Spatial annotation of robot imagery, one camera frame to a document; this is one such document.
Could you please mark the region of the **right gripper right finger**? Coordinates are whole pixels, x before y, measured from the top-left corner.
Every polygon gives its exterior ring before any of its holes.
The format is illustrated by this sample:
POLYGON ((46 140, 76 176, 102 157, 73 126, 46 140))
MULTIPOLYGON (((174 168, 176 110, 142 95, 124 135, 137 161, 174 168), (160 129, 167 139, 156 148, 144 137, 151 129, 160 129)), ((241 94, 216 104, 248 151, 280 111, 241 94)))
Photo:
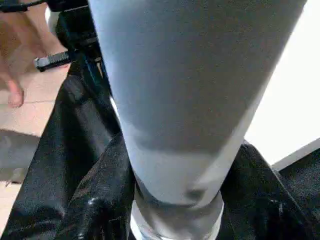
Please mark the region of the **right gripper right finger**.
POLYGON ((221 240, 318 240, 320 222, 287 181, 244 142, 221 187, 221 240))

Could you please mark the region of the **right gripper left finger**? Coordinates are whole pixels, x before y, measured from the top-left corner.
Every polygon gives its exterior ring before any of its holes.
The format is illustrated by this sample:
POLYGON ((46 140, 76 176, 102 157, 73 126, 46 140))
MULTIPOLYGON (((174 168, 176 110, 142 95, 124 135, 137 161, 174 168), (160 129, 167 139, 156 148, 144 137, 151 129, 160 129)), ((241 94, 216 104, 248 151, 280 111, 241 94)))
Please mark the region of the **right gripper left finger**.
POLYGON ((127 240, 135 177, 118 133, 80 181, 58 227, 56 240, 127 240))

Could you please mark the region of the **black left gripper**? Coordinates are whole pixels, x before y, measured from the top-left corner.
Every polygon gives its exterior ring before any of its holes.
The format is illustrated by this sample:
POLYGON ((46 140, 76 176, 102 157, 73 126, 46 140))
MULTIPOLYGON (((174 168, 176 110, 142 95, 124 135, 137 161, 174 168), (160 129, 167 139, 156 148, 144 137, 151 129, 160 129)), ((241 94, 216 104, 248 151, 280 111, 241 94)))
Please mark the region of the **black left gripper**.
POLYGON ((70 64, 71 73, 81 75, 84 85, 103 101, 111 98, 94 21, 87 0, 47 0, 50 31, 66 51, 37 58, 40 72, 70 64))

